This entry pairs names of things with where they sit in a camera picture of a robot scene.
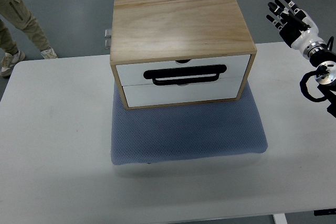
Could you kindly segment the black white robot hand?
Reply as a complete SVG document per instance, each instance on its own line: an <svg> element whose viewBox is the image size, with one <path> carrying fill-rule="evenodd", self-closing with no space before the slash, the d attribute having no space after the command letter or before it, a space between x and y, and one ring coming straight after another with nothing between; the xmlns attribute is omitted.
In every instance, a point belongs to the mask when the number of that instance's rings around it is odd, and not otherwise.
<svg viewBox="0 0 336 224"><path fill-rule="evenodd" d="M312 50L324 48L327 43L319 37L319 29L308 13L293 0L274 0L268 3L270 14L266 18L278 30L283 41L306 59Z"/></svg>

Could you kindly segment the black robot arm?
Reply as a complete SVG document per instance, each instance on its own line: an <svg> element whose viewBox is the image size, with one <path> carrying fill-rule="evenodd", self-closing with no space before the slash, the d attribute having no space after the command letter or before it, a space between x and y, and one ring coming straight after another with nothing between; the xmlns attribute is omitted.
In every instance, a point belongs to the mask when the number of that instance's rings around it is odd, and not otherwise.
<svg viewBox="0 0 336 224"><path fill-rule="evenodd" d="M323 102L328 100L330 105L327 112L335 116L335 53L332 51L334 37L330 37L328 42L313 42L309 45L304 55L308 57L310 63L316 70L307 72L300 81L300 90L304 97L312 102ZM318 90L323 94L320 98L313 97L307 87L309 78L314 77L318 83Z"/></svg>

